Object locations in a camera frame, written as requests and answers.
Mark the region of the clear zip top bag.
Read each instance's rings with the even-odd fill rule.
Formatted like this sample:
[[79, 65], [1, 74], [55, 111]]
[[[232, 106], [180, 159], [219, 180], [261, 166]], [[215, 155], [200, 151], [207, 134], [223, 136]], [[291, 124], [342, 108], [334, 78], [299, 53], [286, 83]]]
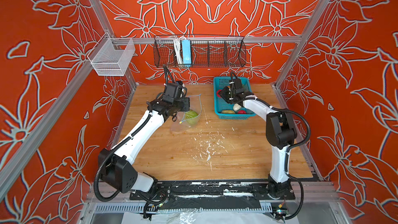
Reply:
[[178, 112], [176, 121], [170, 127], [171, 132], [181, 133], [195, 127], [199, 123], [202, 113], [201, 95], [192, 95], [189, 99], [189, 110], [187, 112]]

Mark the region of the green cabbage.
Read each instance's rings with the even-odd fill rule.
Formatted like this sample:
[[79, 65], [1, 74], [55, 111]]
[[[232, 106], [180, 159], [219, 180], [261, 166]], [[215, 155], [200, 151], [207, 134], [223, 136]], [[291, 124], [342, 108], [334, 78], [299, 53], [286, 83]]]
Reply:
[[200, 115], [197, 112], [190, 110], [185, 112], [183, 122], [189, 126], [194, 126], [199, 122], [199, 119]]

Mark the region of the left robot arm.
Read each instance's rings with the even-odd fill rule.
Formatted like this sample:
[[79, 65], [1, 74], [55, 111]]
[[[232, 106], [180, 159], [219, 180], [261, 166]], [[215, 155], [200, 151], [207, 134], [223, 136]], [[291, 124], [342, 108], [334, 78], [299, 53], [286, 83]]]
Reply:
[[177, 120], [179, 112], [190, 110], [187, 88], [176, 81], [166, 65], [164, 90], [147, 102], [147, 110], [136, 126], [110, 150], [104, 148], [98, 156], [93, 191], [101, 202], [113, 200], [119, 193], [136, 192], [151, 204], [165, 201], [167, 195], [157, 189], [157, 179], [147, 173], [137, 172], [133, 164], [141, 149], [168, 119]]

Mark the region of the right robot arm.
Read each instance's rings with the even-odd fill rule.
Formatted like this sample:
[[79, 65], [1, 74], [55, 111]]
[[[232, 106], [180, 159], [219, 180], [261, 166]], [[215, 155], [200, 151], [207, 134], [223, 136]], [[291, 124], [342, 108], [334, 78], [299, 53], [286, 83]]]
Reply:
[[272, 147], [272, 167], [268, 176], [267, 193], [272, 199], [283, 197], [290, 189], [293, 179], [289, 172], [290, 151], [309, 139], [307, 136], [302, 142], [295, 143], [297, 130], [294, 127], [293, 115], [301, 118], [310, 131], [308, 122], [303, 116], [286, 108], [276, 108], [241, 88], [224, 87], [219, 90], [218, 95], [228, 104], [238, 104], [265, 120], [266, 139]]

